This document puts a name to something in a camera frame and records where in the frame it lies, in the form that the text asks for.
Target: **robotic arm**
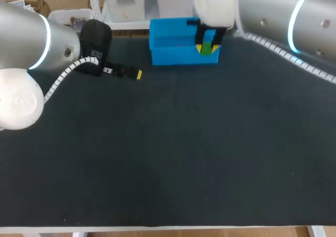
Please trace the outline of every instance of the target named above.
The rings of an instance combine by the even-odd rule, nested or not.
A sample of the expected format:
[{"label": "robotic arm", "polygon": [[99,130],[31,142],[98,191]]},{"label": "robotic arm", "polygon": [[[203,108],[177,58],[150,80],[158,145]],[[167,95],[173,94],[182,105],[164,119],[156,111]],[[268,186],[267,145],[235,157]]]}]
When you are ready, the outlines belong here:
[{"label": "robotic arm", "polygon": [[231,28],[236,22],[244,38],[267,48],[274,42],[290,48],[294,54],[336,64],[336,0],[194,0],[194,3],[201,21],[208,26]]}]

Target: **blue box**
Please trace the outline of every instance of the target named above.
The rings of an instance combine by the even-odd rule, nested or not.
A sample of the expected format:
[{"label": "blue box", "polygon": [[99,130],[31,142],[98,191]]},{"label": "blue box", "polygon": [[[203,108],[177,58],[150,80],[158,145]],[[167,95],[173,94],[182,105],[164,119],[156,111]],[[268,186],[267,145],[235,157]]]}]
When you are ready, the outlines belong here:
[{"label": "blue box", "polygon": [[[211,55],[201,55],[195,45],[197,26],[187,20],[197,18],[153,19],[149,47],[153,65],[218,64],[220,48]],[[205,42],[211,42],[214,30],[207,30]]]}]

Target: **dark mat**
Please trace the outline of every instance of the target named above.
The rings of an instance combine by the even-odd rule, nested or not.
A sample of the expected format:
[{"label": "dark mat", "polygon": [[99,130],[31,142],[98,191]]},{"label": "dark mat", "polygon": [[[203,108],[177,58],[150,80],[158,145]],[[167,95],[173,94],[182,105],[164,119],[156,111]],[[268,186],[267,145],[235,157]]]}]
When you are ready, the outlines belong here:
[{"label": "dark mat", "polygon": [[336,224],[335,85],[239,39],[218,66],[152,67],[147,42],[113,41],[140,82],[73,73],[0,133],[0,225]]}]

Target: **screw hole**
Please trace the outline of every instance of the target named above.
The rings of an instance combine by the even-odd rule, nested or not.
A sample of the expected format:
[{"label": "screw hole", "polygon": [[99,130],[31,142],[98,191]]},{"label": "screw hole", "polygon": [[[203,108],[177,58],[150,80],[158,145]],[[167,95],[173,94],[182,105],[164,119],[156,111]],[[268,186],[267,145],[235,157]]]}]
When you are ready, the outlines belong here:
[{"label": "screw hole", "polygon": [[322,55],[323,55],[323,52],[322,52],[320,49],[317,49],[317,50],[316,50],[316,54],[319,55],[319,56],[322,56]]},{"label": "screw hole", "polygon": [[267,24],[266,19],[262,19],[260,24],[262,25],[262,27],[265,27]]},{"label": "screw hole", "polygon": [[67,48],[67,49],[65,50],[65,52],[64,52],[64,56],[65,56],[65,57],[70,57],[71,55],[72,55],[72,51],[71,51],[71,49]]}]

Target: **white storage bin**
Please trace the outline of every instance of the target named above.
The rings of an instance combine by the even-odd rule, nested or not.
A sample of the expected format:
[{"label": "white storage bin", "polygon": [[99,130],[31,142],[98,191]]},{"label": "white storage bin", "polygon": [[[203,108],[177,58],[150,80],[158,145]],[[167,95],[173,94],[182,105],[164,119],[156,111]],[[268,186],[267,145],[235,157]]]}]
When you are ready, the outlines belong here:
[{"label": "white storage bin", "polygon": [[157,0],[160,18],[193,17],[193,0]]},{"label": "white storage bin", "polygon": [[58,24],[70,25],[70,18],[72,17],[90,20],[93,19],[93,11],[89,8],[55,10],[49,14],[48,19]]},{"label": "white storage bin", "polygon": [[145,19],[145,0],[106,0],[113,22]]}]

